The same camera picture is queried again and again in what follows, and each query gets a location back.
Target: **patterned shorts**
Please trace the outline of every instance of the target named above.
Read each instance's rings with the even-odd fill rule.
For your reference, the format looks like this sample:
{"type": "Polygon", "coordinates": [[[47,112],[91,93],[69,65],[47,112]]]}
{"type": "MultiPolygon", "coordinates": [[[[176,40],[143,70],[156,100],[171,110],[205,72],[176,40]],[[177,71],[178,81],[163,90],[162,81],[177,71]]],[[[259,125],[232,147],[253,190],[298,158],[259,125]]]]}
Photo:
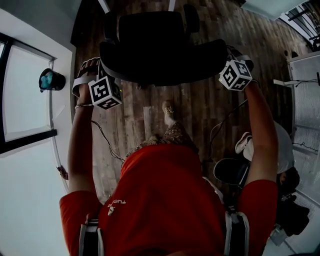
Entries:
{"type": "Polygon", "coordinates": [[[157,136],[151,136],[148,140],[142,142],[139,146],[132,149],[126,157],[130,156],[132,153],[150,145],[159,145],[159,144],[175,144],[175,145],[183,145],[190,149],[192,149],[196,154],[198,154],[199,149],[191,140],[190,136],[187,134],[183,125],[175,121],[172,125],[170,125],[163,135],[162,138],[158,138],[157,136]]]}

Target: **red t-shirt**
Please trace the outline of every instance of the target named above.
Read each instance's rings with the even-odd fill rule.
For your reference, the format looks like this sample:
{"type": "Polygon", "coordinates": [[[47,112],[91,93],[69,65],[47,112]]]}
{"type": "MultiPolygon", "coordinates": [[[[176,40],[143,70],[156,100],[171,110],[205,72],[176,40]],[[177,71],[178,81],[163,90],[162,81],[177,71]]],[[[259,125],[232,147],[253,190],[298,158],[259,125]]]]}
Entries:
{"type": "MultiPolygon", "coordinates": [[[[238,210],[249,221],[249,254],[258,255],[270,235],[277,207],[275,182],[258,180],[244,187],[238,210]]],[[[197,154],[185,146],[147,146],[129,156],[110,199],[102,205],[88,191],[60,200],[65,241],[78,255],[81,224],[98,214],[106,256],[162,255],[199,250],[223,255],[225,208],[202,178],[197,154]],[[114,207],[108,215],[109,207],[114,207]]]]}

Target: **black bucket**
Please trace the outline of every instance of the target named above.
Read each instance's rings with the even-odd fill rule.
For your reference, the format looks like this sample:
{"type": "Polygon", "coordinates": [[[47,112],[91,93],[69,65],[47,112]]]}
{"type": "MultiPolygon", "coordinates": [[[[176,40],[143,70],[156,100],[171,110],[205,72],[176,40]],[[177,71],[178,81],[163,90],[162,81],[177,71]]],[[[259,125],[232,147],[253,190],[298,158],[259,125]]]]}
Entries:
{"type": "Polygon", "coordinates": [[[45,90],[60,91],[65,87],[66,78],[57,72],[54,72],[51,68],[46,68],[40,75],[39,88],[43,93],[45,90]]]}

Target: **window frame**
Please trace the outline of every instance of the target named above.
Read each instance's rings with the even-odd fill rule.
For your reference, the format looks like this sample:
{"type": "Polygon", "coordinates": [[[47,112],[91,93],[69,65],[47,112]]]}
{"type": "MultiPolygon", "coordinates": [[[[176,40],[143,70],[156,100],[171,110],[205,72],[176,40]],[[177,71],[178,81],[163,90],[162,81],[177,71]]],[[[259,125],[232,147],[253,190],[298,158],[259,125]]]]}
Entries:
{"type": "Polygon", "coordinates": [[[18,46],[28,52],[36,54],[40,57],[48,59],[50,62],[50,67],[53,67],[54,58],[53,56],[40,51],[34,47],[31,47],[23,42],[17,41],[10,36],[0,33],[0,43],[4,44],[2,54],[0,55],[0,154],[6,153],[11,150],[15,150],[21,148],[23,146],[36,143],[39,141],[43,141],[45,139],[57,136],[56,129],[50,129],[48,131],[39,132],[35,134],[31,134],[28,136],[12,139],[6,141],[5,138],[5,130],[4,130],[4,113],[3,113],[3,96],[4,96],[4,86],[5,86],[5,75],[6,75],[6,68],[8,63],[8,58],[10,54],[10,50],[12,46],[18,46]]]}

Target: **white cube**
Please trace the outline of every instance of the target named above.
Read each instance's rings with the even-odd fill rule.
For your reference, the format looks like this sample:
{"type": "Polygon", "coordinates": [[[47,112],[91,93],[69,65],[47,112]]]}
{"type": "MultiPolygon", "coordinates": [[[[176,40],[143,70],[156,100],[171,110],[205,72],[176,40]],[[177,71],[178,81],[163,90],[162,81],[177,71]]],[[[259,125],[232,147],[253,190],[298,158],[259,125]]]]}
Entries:
{"type": "Polygon", "coordinates": [[[105,110],[122,104],[121,90],[105,76],[98,81],[89,82],[92,104],[105,110]]]}
{"type": "Polygon", "coordinates": [[[225,68],[220,73],[219,81],[228,89],[243,91],[252,80],[246,63],[243,61],[227,61],[225,68]]]}

